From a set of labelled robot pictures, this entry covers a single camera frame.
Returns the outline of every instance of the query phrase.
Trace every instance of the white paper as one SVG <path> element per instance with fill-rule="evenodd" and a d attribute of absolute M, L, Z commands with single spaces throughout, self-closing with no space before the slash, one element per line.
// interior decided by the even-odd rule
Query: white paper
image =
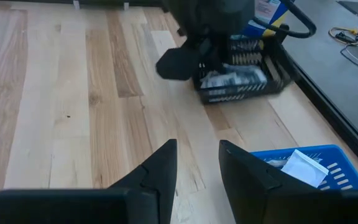
<path fill-rule="evenodd" d="M 296 149 L 281 171 L 313 187 L 318 187 L 328 174 L 327 168 Z"/>

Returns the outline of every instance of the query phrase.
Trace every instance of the white item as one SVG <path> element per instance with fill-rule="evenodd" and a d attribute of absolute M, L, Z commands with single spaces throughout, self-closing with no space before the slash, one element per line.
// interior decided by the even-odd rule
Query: white item
<path fill-rule="evenodd" d="M 281 171 L 313 187 L 318 187 L 328 174 L 327 168 L 296 149 Z"/>
<path fill-rule="evenodd" d="M 212 88 L 233 85 L 262 85 L 267 83 L 263 71 L 255 65 L 228 65 L 223 64 L 226 74 L 210 71 L 201 79 L 201 88 Z"/>
<path fill-rule="evenodd" d="M 80 2 L 78 0 L 73 0 L 74 8 L 80 9 Z"/>

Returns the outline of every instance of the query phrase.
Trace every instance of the black table edge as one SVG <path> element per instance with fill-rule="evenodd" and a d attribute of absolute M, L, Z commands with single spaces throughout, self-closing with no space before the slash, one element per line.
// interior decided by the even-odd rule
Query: black table edge
<path fill-rule="evenodd" d="M 300 71 L 296 84 L 358 157 L 358 130 L 296 62 L 295 66 Z"/>

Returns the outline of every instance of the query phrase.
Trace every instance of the yellow object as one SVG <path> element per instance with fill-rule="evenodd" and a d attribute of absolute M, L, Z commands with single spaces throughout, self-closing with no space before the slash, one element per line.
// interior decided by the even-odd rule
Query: yellow object
<path fill-rule="evenodd" d="M 277 27 L 280 27 L 280 25 L 283 23 L 284 19 L 285 19 L 285 16 L 287 15 L 288 12 L 284 12 L 284 14 L 282 14 L 276 21 L 274 21 L 272 23 L 273 26 L 277 26 Z M 276 32 L 275 31 L 272 31 L 270 29 L 266 29 L 263 36 L 264 37 L 267 37 L 267 36 L 271 36 L 271 35 L 274 35 Z"/>
<path fill-rule="evenodd" d="M 347 44 L 346 42 L 343 42 L 341 40 L 338 40 L 335 35 L 333 34 L 334 31 L 348 31 L 350 32 L 352 35 L 357 35 L 358 34 L 358 30 L 357 29 L 348 29 L 348 28 L 342 28 L 342 27 L 333 27 L 328 31 L 328 34 L 335 39 L 336 41 L 342 43 L 342 44 Z"/>

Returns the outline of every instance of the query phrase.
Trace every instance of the black plastic basket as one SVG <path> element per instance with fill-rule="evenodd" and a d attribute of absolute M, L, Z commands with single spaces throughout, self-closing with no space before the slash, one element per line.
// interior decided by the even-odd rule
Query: black plastic basket
<path fill-rule="evenodd" d="M 256 65 L 265 73 L 267 82 L 201 88 L 201 79 L 212 70 L 202 62 L 199 72 L 193 75 L 193 83 L 204 104 L 277 94 L 299 77 L 293 61 L 275 36 L 230 40 L 227 52 L 225 63 Z"/>

